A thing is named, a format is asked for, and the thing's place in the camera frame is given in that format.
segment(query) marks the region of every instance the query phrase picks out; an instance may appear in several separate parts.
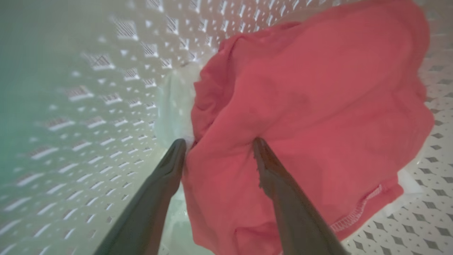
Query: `white fabric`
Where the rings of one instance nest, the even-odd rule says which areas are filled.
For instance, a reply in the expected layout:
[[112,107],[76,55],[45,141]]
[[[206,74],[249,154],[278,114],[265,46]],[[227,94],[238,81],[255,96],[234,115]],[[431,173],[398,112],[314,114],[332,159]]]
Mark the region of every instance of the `white fabric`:
[[214,53],[205,53],[200,59],[171,71],[158,86],[158,118],[154,133],[163,147],[184,138],[189,149],[193,144],[190,112],[195,99],[193,83],[200,79],[200,71]]

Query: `perforated basket wall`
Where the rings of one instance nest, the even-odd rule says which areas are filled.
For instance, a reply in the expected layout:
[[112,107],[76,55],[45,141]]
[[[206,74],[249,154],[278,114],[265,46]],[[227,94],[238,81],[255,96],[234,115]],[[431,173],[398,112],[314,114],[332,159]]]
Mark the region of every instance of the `perforated basket wall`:
[[[156,86],[172,68],[298,9],[346,0],[10,1],[0,9],[0,255],[88,255],[165,153]],[[425,195],[352,254],[453,254],[453,2],[421,2],[436,117],[412,172]]]

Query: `pink fabric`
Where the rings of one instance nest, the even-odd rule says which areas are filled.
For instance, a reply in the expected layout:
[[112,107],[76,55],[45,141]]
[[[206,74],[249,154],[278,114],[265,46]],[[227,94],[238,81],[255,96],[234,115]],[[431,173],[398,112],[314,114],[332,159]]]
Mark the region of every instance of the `pink fabric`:
[[255,137],[339,239],[401,195],[396,173],[434,122],[417,76],[428,44],[411,0],[339,6],[223,41],[195,83],[183,176],[195,242],[217,255],[281,252],[272,202],[258,187]]

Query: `laundry basket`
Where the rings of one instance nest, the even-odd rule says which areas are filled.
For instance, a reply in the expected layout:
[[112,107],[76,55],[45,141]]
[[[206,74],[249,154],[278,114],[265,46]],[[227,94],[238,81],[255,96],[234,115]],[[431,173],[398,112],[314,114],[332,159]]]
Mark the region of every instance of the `laundry basket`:
[[[153,131],[163,75],[235,33],[346,3],[2,1],[0,255],[93,254],[166,153]],[[351,254],[453,254],[453,2],[417,3],[431,27],[419,74],[436,119],[411,171],[424,195],[372,218],[344,242]],[[167,220],[179,223],[166,222],[159,254],[211,254],[183,208],[177,193]]]

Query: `clothing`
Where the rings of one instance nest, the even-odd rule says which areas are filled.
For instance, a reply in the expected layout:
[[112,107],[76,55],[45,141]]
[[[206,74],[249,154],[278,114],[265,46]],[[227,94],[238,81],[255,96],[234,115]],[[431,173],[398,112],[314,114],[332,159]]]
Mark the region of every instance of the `clothing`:
[[434,123],[417,76],[428,44],[410,0],[339,6],[223,41],[195,83],[182,180],[194,241],[217,255],[281,252],[255,137],[340,240],[398,198],[397,172]]
[[178,138],[186,140],[188,148],[192,145],[193,83],[200,80],[200,71],[212,55],[213,52],[206,52],[200,59],[172,70],[158,86],[158,118],[154,132],[163,147],[170,147]]

